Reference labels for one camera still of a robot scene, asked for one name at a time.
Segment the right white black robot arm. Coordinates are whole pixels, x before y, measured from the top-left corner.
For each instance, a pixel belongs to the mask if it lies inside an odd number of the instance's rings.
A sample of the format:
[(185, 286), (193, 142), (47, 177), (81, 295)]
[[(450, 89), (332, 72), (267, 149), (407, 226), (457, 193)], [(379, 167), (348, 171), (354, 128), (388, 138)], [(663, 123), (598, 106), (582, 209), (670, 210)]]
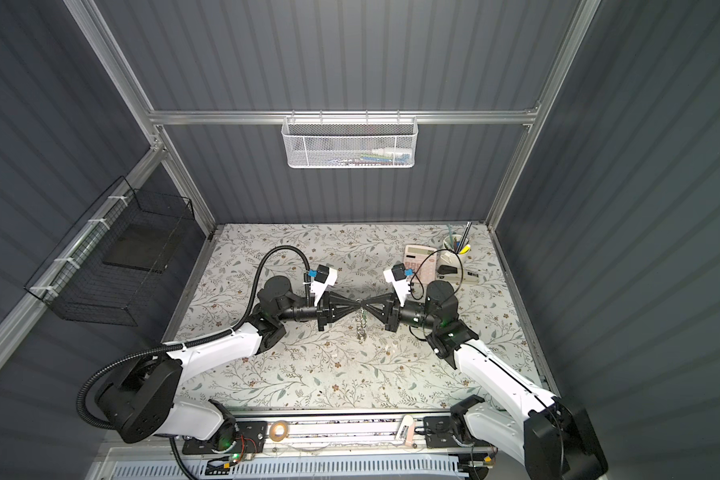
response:
[(423, 301), (404, 293), (368, 298), (362, 308), (394, 331), (401, 324), (428, 329), (434, 354), (476, 382), (502, 411), (476, 395), (451, 409), (455, 437), (484, 441), (524, 465), (532, 479), (599, 479), (608, 462), (586, 409), (546, 390), (499, 358), (459, 316), (452, 285), (434, 281)]

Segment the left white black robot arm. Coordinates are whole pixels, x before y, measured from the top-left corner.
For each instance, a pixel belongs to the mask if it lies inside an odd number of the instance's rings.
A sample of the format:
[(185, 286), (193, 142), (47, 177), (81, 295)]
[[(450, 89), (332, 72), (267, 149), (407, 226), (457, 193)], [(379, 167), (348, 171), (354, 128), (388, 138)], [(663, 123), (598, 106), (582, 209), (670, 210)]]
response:
[(236, 327), (115, 363), (101, 374), (105, 381), (94, 397), (102, 419), (87, 411), (87, 392), (79, 393), (86, 420), (117, 431), (126, 443), (150, 436), (183, 436), (227, 446), (233, 415), (217, 400), (200, 402), (183, 396), (181, 387), (202, 373), (272, 349), (284, 337), (286, 321), (316, 321), (323, 329), (361, 306), (332, 292), (299, 296), (284, 276), (267, 280), (257, 298)]

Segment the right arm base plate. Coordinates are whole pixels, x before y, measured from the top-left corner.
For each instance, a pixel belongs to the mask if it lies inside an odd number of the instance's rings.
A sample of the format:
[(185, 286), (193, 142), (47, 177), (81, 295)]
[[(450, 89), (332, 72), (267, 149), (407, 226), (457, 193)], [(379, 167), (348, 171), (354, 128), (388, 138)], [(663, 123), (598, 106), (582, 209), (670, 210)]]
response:
[(422, 426), (417, 427), (415, 433), (425, 438), (426, 446), (430, 449), (475, 447), (497, 450), (495, 445), (474, 437), (461, 417), (445, 415), (424, 417)]

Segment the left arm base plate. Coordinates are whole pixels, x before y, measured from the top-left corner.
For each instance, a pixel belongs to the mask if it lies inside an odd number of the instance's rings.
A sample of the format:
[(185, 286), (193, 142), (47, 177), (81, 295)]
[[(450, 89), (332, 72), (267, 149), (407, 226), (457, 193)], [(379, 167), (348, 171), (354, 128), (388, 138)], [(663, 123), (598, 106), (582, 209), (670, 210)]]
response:
[(223, 424), (208, 440), (187, 438), (182, 447), (184, 455), (237, 455), (258, 454), (268, 438), (265, 421), (238, 421), (234, 426)]

